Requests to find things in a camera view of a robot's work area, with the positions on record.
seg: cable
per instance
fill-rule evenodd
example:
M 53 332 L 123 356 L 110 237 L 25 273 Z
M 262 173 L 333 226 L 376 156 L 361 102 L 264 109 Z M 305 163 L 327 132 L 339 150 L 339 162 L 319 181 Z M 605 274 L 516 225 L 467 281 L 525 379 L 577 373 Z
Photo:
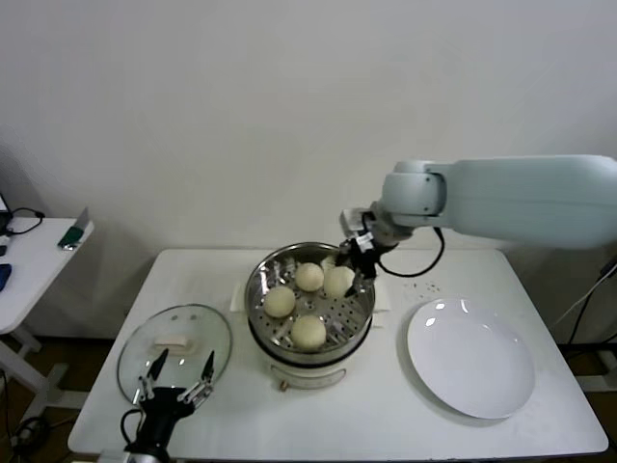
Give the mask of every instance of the cable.
M 73 415 L 72 417 L 68 417 L 64 420 L 60 420 L 59 422 L 54 422 L 49 425 L 49 429 L 55 429 L 60 426 L 64 426 L 66 424 L 74 424 L 77 421 L 79 414 Z
M 126 418 L 128 418 L 130 415 L 135 415 L 136 413 L 142 415 L 142 411 L 139 408 L 131 408 L 130 410 L 124 412 L 124 415 L 122 415 L 122 418 L 120 419 L 120 433 L 122 434 L 122 438 L 127 445 L 132 444 L 132 441 L 129 439 L 128 434 L 126 433 L 124 422 L 126 421 Z
M 16 212 L 18 212 L 18 211 L 20 211 L 20 210 L 27 210 L 27 211 L 29 211 L 29 212 L 32 212 L 32 213 L 34 214 L 34 216 L 35 216 L 36 218 L 38 218 L 38 219 L 39 219 L 39 221 L 38 221 L 35 225 L 33 225 L 32 227 L 30 227 L 29 229 L 26 229 L 26 230 L 21 230 L 21 231 L 15 231 L 15 230 L 13 230 L 13 229 L 10 229 L 10 228 L 6 227 L 6 234 L 7 234 L 8 236 L 17 236 L 17 235 L 19 235 L 19 234 L 26 234 L 26 233 L 28 233 L 28 232 L 31 232 L 31 231 L 32 231 L 32 230 L 34 230 L 36 227 L 38 227 L 40 224 L 42 224 L 42 221 L 43 221 L 43 219 L 45 218 L 45 214 L 43 214 L 43 213 L 42 213 L 42 212 L 40 212 L 39 210 L 34 210 L 34 209 L 30 208 L 30 207 L 18 207 L 17 209 L 12 210 L 12 211 L 11 211 L 11 214 L 15 214 Z
M 4 424 L 6 426 L 7 437 L 9 437 L 9 444 L 13 446 L 13 435 L 11 433 L 11 427 L 9 426 L 9 382 L 7 381 L 7 373 L 3 369 L 0 369 L 2 374 L 2 380 L 4 381 L 4 395 L 5 395 L 5 408 L 4 408 Z
M 599 280 L 596 281 L 596 283 L 591 286 L 591 289 L 589 289 L 580 299 L 578 299 L 572 306 L 570 306 L 570 309 L 568 309 L 566 312 L 564 312 L 559 318 L 557 318 L 552 325 L 550 326 L 550 328 L 554 328 L 555 326 L 557 326 L 559 323 L 561 323 L 561 321 L 563 321 L 563 319 L 568 316 L 568 314 L 573 311 L 578 304 L 580 304 L 582 301 L 584 301 L 589 295 L 591 295 L 591 293 L 593 293 L 596 288 L 601 285 L 604 280 L 606 280 L 608 277 L 611 277 L 612 274 L 614 273 L 614 271 L 617 270 L 617 263 L 615 263 L 611 269 L 609 271 L 607 271 Z
M 591 292 L 591 294 L 589 294 L 585 298 L 585 302 L 582 305 L 582 309 L 580 309 L 580 312 L 578 313 L 577 322 L 575 323 L 575 327 L 572 329 L 572 334 L 570 335 L 570 338 L 568 339 L 568 342 L 566 342 L 567 344 L 572 344 L 572 341 L 574 340 L 575 336 L 577 335 L 578 325 L 580 324 L 580 321 L 582 320 L 582 316 L 585 314 L 585 311 L 587 310 L 587 306 L 589 305 L 589 301 L 591 301 L 591 298 L 593 297 L 593 295 L 594 295 L 594 292 Z
M 440 239 L 441 248 L 440 248 L 440 251 L 437 254 L 437 257 L 435 258 L 435 260 L 433 260 L 433 263 L 431 263 L 424 270 L 420 270 L 419 272 L 416 272 L 416 273 L 398 273 L 398 272 L 394 272 L 393 270 L 390 270 L 390 269 L 386 268 L 386 266 L 382 264 L 381 256 L 379 256 L 377 258 L 377 265 L 379 265 L 379 268 L 384 270 L 389 275 L 393 275 L 395 277 L 400 277 L 400 278 L 416 278 L 416 277 L 424 275 L 425 273 L 430 272 L 431 270 L 433 270 L 435 265 L 438 264 L 438 262 L 440 261 L 440 259 L 443 256 L 443 251 L 445 250 L 445 239 L 443 239 L 442 229 L 440 229 L 438 227 L 435 227 L 435 228 L 433 228 L 433 232 L 435 232 L 435 234 L 437 235 L 437 238 Z
M 607 344 L 607 343 L 611 342 L 612 340 L 614 340 L 615 338 L 617 338 L 617 333 L 615 333 L 614 335 L 612 335 L 610 338 L 607 338 L 607 339 L 605 339 L 605 340 L 602 340 L 602 341 L 600 342 L 600 344 Z

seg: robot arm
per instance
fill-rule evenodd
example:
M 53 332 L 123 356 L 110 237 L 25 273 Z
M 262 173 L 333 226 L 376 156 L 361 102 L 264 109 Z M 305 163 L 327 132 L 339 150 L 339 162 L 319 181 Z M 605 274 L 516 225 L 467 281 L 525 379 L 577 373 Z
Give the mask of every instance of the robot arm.
M 375 278 L 379 256 L 415 228 L 553 248 L 584 249 L 617 239 L 617 162 L 595 155 L 403 161 L 370 209 L 340 216 L 340 262 L 357 281 Z

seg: small white table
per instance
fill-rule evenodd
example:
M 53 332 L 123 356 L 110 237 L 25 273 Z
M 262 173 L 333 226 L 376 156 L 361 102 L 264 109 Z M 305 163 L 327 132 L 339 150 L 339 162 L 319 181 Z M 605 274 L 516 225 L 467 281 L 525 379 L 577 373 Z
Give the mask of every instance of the small white table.
M 505 257 L 493 250 L 445 252 L 428 275 L 389 276 L 392 310 L 354 353 L 347 376 L 331 388 L 281 393 L 266 371 L 244 313 L 230 312 L 238 282 L 268 250 L 168 250 L 154 263 L 68 439 L 76 452 L 122 449 L 119 421 L 130 408 L 116 365 L 130 334 L 178 304 L 217 308 L 233 334 L 231 357 L 214 394 L 181 421 L 171 456 L 204 460 L 447 460 L 525 458 L 600 452 L 607 440 L 549 331 Z M 396 251 L 393 268 L 420 267 L 434 251 Z M 506 420 L 479 420 L 441 403 L 414 373 L 404 335 L 414 310 L 460 296 L 491 305 L 529 346 L 537 383 Z
M 15 230 L 26 230 L 37 222 L 38 219 L 15 218 L 11 221 L 11 227 Z M 35 393 L 24 420 L 39 415 L 47 406 L 81 408 L 87 396 L 87 393 L 61 391 L 56 388 L 67 371 L 67 365 L 55 365 L 45 377 L 24 360 L 28 351 L 40 350 L 40 343 L 25 328 L 19 326 L 81 248 L 80 245 L 74 251 L 63 251 L 57 246 L 74 222 L 75 219 L 46 218 L 34 230 L 14 236 L 9 243 L 7 254 L 0 258 L 0 263 L 13 266 L 7 285 L 0 291 L 0 334 L 10 333 L 22 345 L 19 352 L 13 352 L 0 342 L 0 368 Z M 94 226 L 90 223 L 82 242 L 88 239 L 93 229 Z

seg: white wall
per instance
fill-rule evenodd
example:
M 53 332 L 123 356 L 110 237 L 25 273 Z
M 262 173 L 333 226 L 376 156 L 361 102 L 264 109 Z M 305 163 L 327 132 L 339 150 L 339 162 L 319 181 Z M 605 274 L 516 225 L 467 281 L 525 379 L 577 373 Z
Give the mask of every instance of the white wall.
M 2 2 L 2 188 L 97 225 L 29 323 L 114 336 L 164 248 L 338 242 L 401 158 L 614 155 L 616 26 L 613 1 Z M 608 253 L 512 256 L 553 319 Z

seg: table leg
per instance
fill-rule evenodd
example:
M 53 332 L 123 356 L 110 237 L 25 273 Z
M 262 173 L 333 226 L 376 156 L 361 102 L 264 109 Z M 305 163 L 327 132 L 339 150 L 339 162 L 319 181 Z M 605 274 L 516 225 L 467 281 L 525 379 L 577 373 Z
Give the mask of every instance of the table leg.
M 48 388 L 47 378 L 3 342 L 0 342 L 0 367 L 33 393 Z
M 88 393 L 58 389 L 58 383 L 68 369 L 66 364 L 54 365 L 49 375 L 45 377 L 3 342 L 0 342 L 0 368 L 35 393 L 35 398 L 26 410 L 23 420 L 39 416 L 46 407 L 79 410 L 88 396 Z
M 598 352 L 598 357 L 608 370 L 603 375 L 577 376 L 580 388 L 586 393 L 614 393 L 617 392 L 617 358 L 615 354 L 606 350 Z
M 21 345 L 28 347 L 28 350 L 34 350 L 35 352 L 40 351 L 40 342 L 22 326 L 16 328 L 11 333 L 11 336 L 18 340 Z

